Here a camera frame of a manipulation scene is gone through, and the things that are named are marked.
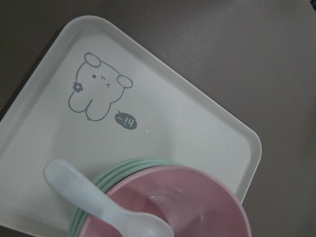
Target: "white spoon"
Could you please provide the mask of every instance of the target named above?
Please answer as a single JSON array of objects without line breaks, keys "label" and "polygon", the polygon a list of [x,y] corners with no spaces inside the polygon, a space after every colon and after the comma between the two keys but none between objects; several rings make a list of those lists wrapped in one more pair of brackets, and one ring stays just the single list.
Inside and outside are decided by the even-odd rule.
[{"label": "white spoon", "polygon": [[123,237],[174,237],[171,227],[162,219],[117,205],[65,160],[56,159],[48,163],[43,174],[52,189],[112,225]]}]

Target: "bowl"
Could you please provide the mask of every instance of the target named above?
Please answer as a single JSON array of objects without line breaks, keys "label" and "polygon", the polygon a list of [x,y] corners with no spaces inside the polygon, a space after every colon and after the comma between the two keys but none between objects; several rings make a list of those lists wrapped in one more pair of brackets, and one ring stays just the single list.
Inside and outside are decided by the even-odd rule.
[{"label": "bowl", "polygon": [[[235,195],[217,178],[195,168],[147,168],[118,182],[107,195],[126,209],[160,217],[175,237],[251,237],[247,216]],[[121,235],[88,215],[79,237]]]}]

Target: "gray table surface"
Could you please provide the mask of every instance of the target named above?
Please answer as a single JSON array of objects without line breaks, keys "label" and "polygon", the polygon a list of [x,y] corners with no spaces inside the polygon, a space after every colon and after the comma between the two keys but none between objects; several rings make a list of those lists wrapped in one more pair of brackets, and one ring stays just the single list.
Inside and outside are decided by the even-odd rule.
[{"label": "gray table surface", "polygon": [[[0,118],[73,18],[103,17],[259,135],[254,237],[316,236],[316,12],[308,0],[1,3]],[[26,237],[0,227],[1,237]]]}]

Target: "white tray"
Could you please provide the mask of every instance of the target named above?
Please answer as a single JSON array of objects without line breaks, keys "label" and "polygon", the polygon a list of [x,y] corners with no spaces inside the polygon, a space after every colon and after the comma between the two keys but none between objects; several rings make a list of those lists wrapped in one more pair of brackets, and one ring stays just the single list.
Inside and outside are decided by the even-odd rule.
[{"label": "white tray", "polygon": [[[83,91],[73,89],[76,78]],[[43,166],[64,158],[93,178],[144,156],[213,174],[242,201],[261,144],[251,129],[113,24],[77,18],[0,123],[0,224],[39,237],[66,236],[75,207],[48,187]]]}]

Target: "speech bubble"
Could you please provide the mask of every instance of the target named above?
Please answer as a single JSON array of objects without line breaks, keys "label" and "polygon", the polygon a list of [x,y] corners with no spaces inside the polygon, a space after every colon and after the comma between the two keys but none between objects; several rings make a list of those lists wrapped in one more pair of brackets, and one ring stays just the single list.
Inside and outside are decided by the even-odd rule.
[{"label": "speech bubble", "polygon": [[133,130],[137,127],[136,119],[132,115],[121,113],[120,111],[115,115],[115,121],[128,130]]}]

